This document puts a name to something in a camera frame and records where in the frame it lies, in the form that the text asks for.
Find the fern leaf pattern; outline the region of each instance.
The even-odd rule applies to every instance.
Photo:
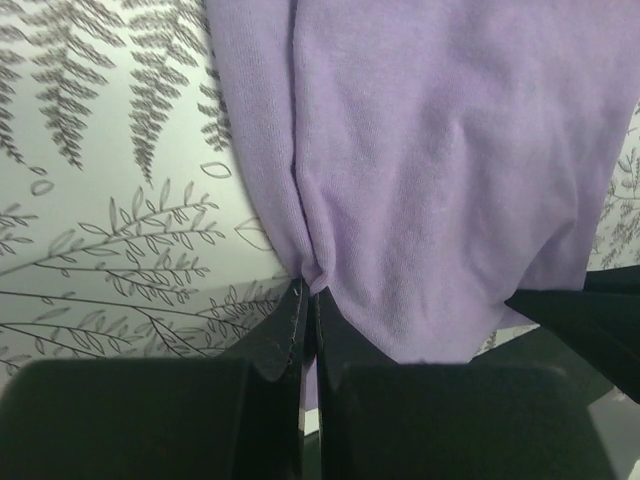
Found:
[[[10,17],[24,13],[22,7],[13,0],[0,1],[0,16]],[[24,40],[23,33],[11,25],[0,26],[0,43],[12,44]],[[21,76],[15,71],[16,65],[25,61],[24,57],[18,55],[13,50],[0,48],[0,148],[2,148],[9,158],[21,165],[25,165],[22,153],[18,150],[13,138],[11,121],[13,114],[8,110],[8,106],[13,103],[16,92],[14,84]]]
[[[114,11],[96,0],[35,0],[42,7],[24,15],[25,24],[39,27],[27,40],[44,53],[31,59],[41,67],[33,78],[44,86],[37,98],[46,106],[40,112],[47,117],[46,127],[58,152],[72,166],[81,168],[82,131],[91,110],[86,103],[98,96],[98,87],[108,81],[100,73],[116,65],[96,45],[123,47],[114,33],[124,22]]]
[[[227,104],[220,89],[220,74],[213,68],[207,68],[207,75],[211,82],[209,85],[200,84],[200,92],[206,100],[204,103],[198,103],[198,110],[208,121],[200,131],[214,151],[222,152],[228,149],[231,143],[231,123],[227,115]]]
[[[208,55],[201,40],[208,25],[200,0],[124,0],[123,7],[140,10],[129,22],[131,40],[138,47],[131,54],[140,65],[131,72],[131,132],[135,161],[151,183],[159,135],[172,102],[190,83],[179,69],[197,67]]]

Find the wallpaper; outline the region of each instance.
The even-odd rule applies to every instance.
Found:
[[[277,304],[209,44],[197,0],[0,0],[0,386],[215,356]]]

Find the grey fern print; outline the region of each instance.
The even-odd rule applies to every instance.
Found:
[[[205,98],[202,103],[198,103],[198,110],[208,121],[200,131],[214,151],[222,152],[229,148],[231,143],[231,123],[227,115],[227,104],[220,89],[220,74],[208,67],[207,75],[211,82],[208,85],[200,84],[200,92]]]
[[[96,0],[31,0],[41,6],[23,15],[30,26],[40,27],[28,35],[32,45],[44,52],[31,59],[40,71],[33,78],[43,86],[37,98],[40,112],[58,152],[72,166],[81,168],[82,132],[91,115],[90,101],[108,81],[103,71],[115,68],[105,47],[123,47],[117,34],[124,22],[115,11]]]
[[[0,1],[0,15],[12,16],[22,13],[22,7],[12,0]],[[24,40],[24,35],[16,27],[10,25],[0,26],[0,148],[2,148],[9,158],[21,165],[26,165],[22,153],[15,144],[13,138],[13,128],[11,121],[13,114],[10,112],[10,105],[16,92],[14,86],[21,76],[16,72],[15,67],[25,61],[22,55],[14,50],[4,48],[6,44],[12,44]]]
[[[199,0],[124,0],[122,6],[139,12],[128,24],[139,65],[131,72],[131,132],[135,161],[151,183],[156,143],[173,101],[189,85],[180,70],[197,67],[208,55],[200,39],[208,25]]]
[[[167,179],[150,195],[141,186],[129,201],[109,199],[102,218],[61,231],[41,258],[0,271],[0,303],[23,305],[18,318],[0,312],[6,373],[51,356],[215,356],[242,338],[279,293],[257,282],[231,285],[222,298],[207,291],[215,266],[203,265],[198,252],[226,241],[219,210],[193,182],[176,188]],[[18,203],[0,212],[3,232],[20,231],[17,243],[31,242],[25,232],[35,215]],[[29,272],[60,291],[20,290],[12,278]],[[107,287],[104,297],[80,291],[96,281]],[[30,349],[15,347],[25,341]]]

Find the leaf illustration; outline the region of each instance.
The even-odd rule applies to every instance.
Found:
[[[185,233],[180,233],[179,237],[180,237],[180,241],[186,248],[188,248],[189,250],[193,250],[193,245],[191,244],[191,240],[189,240],[189,237]]]
[[[144,193],[142,192],[142,187],[138,187],[135,195],[133,196],[133,202],[131,203],[131,214],[133,218],[138,218],[138,213],[140,212],[140,207],[142,207],[142,203],[144,202]]]
[[[155,240],[153,239],[153,237],[146,237],[146,238],[145,238],[145,240],[146,240],[146,242],[147,242],[147,246],[149,247],[149,249],[150,249],[153,253],[155,253],[156,255],[158,255],[158,254],[159,254],[159,251],[158,251],[158,245],[157,245],[157,243],[155,242]]]
[[[213,239],[213,237],[206,232],[200,232],[200,238],[211,245],[216,244],[216,241]]]
[[[36,180],[31,184],[31,195],[34,197],[41,197],[53,190],[54,184],[49,180]]]
[[[138,293],[140,295],[151,301],[151,293],[149,292],[149,288],[145,287],[144,285],[136,285],[136,289],[138,290]]]
[[[45,49],[31,59],[42,67],[33,77],[44,87],[36,97],[47,105],[40,108],[48,119],[45,125],[52,131],[60,155],[81,168],[80,142],[82,131],[87,128],[84,119],[92,113],[85,103],[98,95],[96,87],[107,84],[99,69],[116,66],[97,46],[124,47],[125,43],[114,33],[124,27],[124,22],[98,0],[53,0],[44,3],[39,11],[23,15],[22,21],[39,27],[27,40]],[[91,36],[92,43],[77,35],[77,30],[83,36]],[[72,59],[70,53],[78,60]]]
[[[111,230],[116,231],[118,226],[118,214],[116,209],[116,201],[113,197],[109,201],[109,220],[111,221]]]
[[[118,320],[116,320],[115,322],[113,322],[106,330],[105,333],[111,333],[114,332],[115,330],[117,330],[119,327],[121,327],[126,321],[128,320],[127,317],[122,317],[119,318]]]
[[[91,334],[91,332],[85,332],[85,337],[87,338],[87,341],[91,344],[91,346],[93,348],[95,348],[96,350],[98,350],[101,354],[104,355],[104,347],[102,346],[102,344],[98,341],[98,339],[95,337],[95,335]]]
[[[193,182],[189,182],[188,185],[184,189],[184,205],[187,206],[189,200],[191,200],[191,195],[193,194]]]
[[[42,339],[41,338],[36,338],[34,343],[35,343],[35,346],[36,346],[36,350],[38,350],[38,352],[40,352],[42,355],[44,355],[44,344],[42,343]]]
[[[109,346],[111,348],[113,348],[118,353],[120,353],[122,351],[121,347],[120,347],[120,344],[117,342],[117,340],[115,338],[110,338],[109,339]]]
[[[0,242],[0,256],[4,255],[4,252],[10,253],[12,255],[15,255],[15,250],[13,248],[11,248],[11,246],[7,245],[5,242]]]
[[[158,296],[164,303],[173,306],[173,302],[171,301],[171,299],[169,299],[169,296],[164,292],[164,290],[158,290]]]
[[[129,247],[134,254],[140,257],[146,256],[144,251],[140,247],[138,247],[135,243],[127,241],[126,244],[127,244],[127,247]]]
[[[108,248],[85,248],[84,251],[89,255],[93,255],[94,257],[110,257],[112,255],[120,255],[115,250],[110,250]]]
[[[200,0],[125,0],[122,6],[136,11],[128,24],[134,32],[131,41],[138,47],[131,55],[140,66],[131,72],[135,80],[131,85],[135,96],[129,115],[131,140],[136,163],[151,183],[156,144],[167,112],[189,85],[181,70],[197,67],[208,55],[207,42],[202,40],[208,26]]]
[[[94,235],[109,235],[102,228],[100,228],[100,227],[98,227],[96,225],[92,225],[90,223],[79,222],[78,226],[80,228],[82,228],[85,232],[93,233]]]
[[[238,301],[238,292],[236,291],[236,287],[233,285],[229,285],[229,297],[233,303]]]
[[[210,162],[200,165],[200,169],[212,178],[225,179],[231,177],[231,170],[224,163]]]
[[[69,333],[71,333],[71,337],[73,337],[78,345],[83,348],[91,348],[89,342],[87,342],[86,339],[82,338],[82,335],[79,332],[77,332],[76,330],[70,330]]]
[[[191,223],[191,230],[195,230],[196,228],[198,228],[198,226],[200,225],[200,223],[202,222],[202,219],[205,217],[206,214],[207,214],[206,210],[200,211],[196,214],[195,217],[193,217],[193,221]]]
[[[52,319],[52,318],[55,318],[55,317],[59,317],[60,315],[64,315],[70,309],[71,309],[70,307],[62,307],[62,308],[56,308],[54,310],[49,310],[48,312],[37,316],[33,320],[33,323],[37,323],[37,322],[41,322],[43,320],[49,320],[49,319]]]
[[[125,256],[127,257],[127,260],[129,260],[131,263],[135,263],[135,264],[138,266],[138,268],[140,268],[140,262],[139,262],[139,261],[138,261],[138,259],[133,255],[133,253],[131,253],[131,252],[127,252]]]
[[[120,218],[124,223],[131,223],[131,217],[124,208],[120,209]]]
[[[60,332],[62,332],[62,329],[60,327],[54,328],[53,332],[51,332],[51,340],[55,342],[60,336]]]
[[[56,238],[54,238],[49,245],[49,256],[54,256],[55,254],[63,250],[64,247],[69,243],[71,238],[73,238],[75,233],[76,231],[74,229],[71,229],[61,233]]]
[[[253,248],[257,248],[263,252],[273,250],[267,235],[262,228],[260,220],[257,218],[250,218],[249,220],[241,223],[235,229],[236,233],[240,237],[251,245]]]
[[[167,178],[162,185],[162,191],[160,192],[160,210],[164,209],[164,206],[169,199],[171,193],[171,179]]]

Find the lavender fabric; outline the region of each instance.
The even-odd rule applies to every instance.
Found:
[[[401,362],[465,362],[518,287],[582,288],[640,95],[637,0],[208,0],[282,262]]]

